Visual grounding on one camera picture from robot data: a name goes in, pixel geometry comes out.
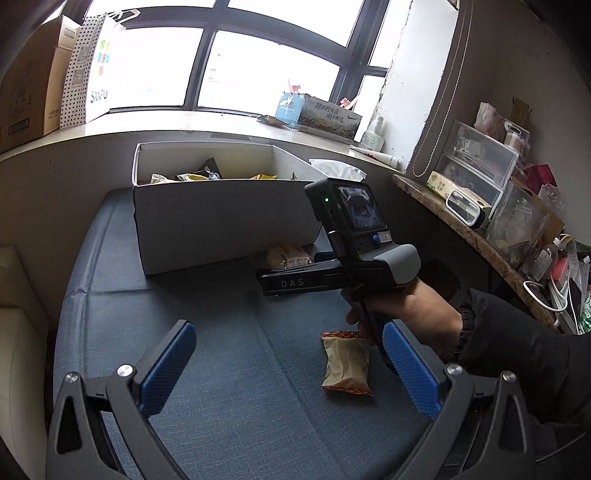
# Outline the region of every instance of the screw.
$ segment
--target screw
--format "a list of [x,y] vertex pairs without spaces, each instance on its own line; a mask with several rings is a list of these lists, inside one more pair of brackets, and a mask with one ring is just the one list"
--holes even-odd
[[78,380],[78,374],[76,372],[70,372],[66,375],[66,381],[68,383],[74,383],[76,380]]
[[117,375],[119,375],[120,377],[128,377],[131,375],[131,372],[133,371],[134,367],[132,367],[131,365],[121,365],[117,369]]
[[508,370],[505,370],[503,372],[503,380],[505,380],[506,382],[509,382],[509,383],[513,383],[515,380],[517,380],[517,376],[513,372],[509,372]]
[[458,364],[449,364],[446,367],[447,373],[449,373],[453,377],[459,377],[463,374],[464,369],[460,367]]

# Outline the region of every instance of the beige cushion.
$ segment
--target beige cushion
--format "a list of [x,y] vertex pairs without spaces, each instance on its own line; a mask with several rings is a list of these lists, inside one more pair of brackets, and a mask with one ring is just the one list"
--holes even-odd
[[0,309],[0,436],[31,480],[45,479],[46,350],[21,309]]
[[14,247],[0,248],[0,307],[23,309],[43,339],[47,338],[49,318],[29,284]]

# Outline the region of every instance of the white shopping bag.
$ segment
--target white shopping bag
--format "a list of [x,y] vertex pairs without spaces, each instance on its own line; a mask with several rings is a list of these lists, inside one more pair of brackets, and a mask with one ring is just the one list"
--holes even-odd
[[[132,11],[128,20],[139,15]],[[60,128],[81,125],[107,113],[111,108],[109,91],[113,55],[119,35],[125,31],[121,25],[121,12],[87,17],[74,45],[61,100]]]

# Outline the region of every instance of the red bag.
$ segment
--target red bag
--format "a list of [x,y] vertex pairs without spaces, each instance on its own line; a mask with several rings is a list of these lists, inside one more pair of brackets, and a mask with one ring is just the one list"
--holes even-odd
[[540,193],[542,185],[546,185],[547,183],[558,187],[558,185],[556,185],[554,175],[552,175],[552,170],[550,170],[550,166],[548,164],[533,165],[526,168],[523,173],[525,173],[527,178],[527,187],[536,195]]

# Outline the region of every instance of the blue rubber pad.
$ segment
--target blue rubber pad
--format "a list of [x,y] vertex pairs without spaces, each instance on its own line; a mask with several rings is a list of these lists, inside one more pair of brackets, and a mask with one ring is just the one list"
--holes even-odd
[[138,408],[146,418],[162,411],[196,345],[195,327],[187,322],[169,343],[141,385],[141,401]]
[[419,412],[435,420],[441,411],[437,380],[393,322],[384,326],[383,342],[384,349],[413,399],[415,407]]

